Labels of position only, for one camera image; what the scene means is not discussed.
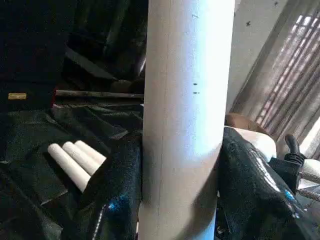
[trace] pvc pipe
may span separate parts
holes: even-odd
[[[212,240],[233,0],[150,0],[140,240]]]
[[[96,151],[88,144],[84,143],[83,141],[76,141],[75,144],[78,148],[80,148],[83,152],[85,152],[88,156],[90,156],[93,160],[95,160],[99,166],[101,166],[104,161],[107,159],[103,156],[100,152]]]
[[[76,163],[58,144],[53,143],[48,147],[48,153],[56,161],[74,184],[83,192],[89,182],[90,176]]]
[[[67,141],[62,149],[66,151],[90,176],[92,176],[100,165],[83,152],[79,147],[74,145],[72,142]]]

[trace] black handle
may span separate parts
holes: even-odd
[[[292,154],[300,153],[299,142],[292,134],[288,134],[285,136],[285,142],[290,149],[290,153]]]

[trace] metal rod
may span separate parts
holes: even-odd
[[[299,193],[303,197],[320,202],[320,194],[318,194],[318,193],[311,192],[311,191],[308,191],[305,189],[297,189],[296,191],[297,191],[297,193]]]
[[[123,98],[123,99],[143,99],[144,94],[135,93],[117,93],[102,91],[75,91],[75,90],[57,90],[57,97],[83,97],[83,98]]]

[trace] white cylinder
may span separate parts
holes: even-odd
[[[100,165],[83,152],[79,147],[72,142],[67,141],[62,149],[66,151],[90,176],[92,176],[100,167]]]
[[[103,156],[100,152],[96,151],[92,147],[90,147],[88,144],[84,143],[83,141],[76,141],[74,143],[78,148],[80,148],[83,152],[85,152],[88,156],[90,156],[93,160],[95,160],[100,166],[104,163],[104,161],[107,159],[105,156]]]
[[[150,0],[140,240],[212,240],[233,0]]]
[[[58,144],[48,147],[48,153],[56,161],[74,184],[83,192],[89,182],[89,174],[72,159]]]

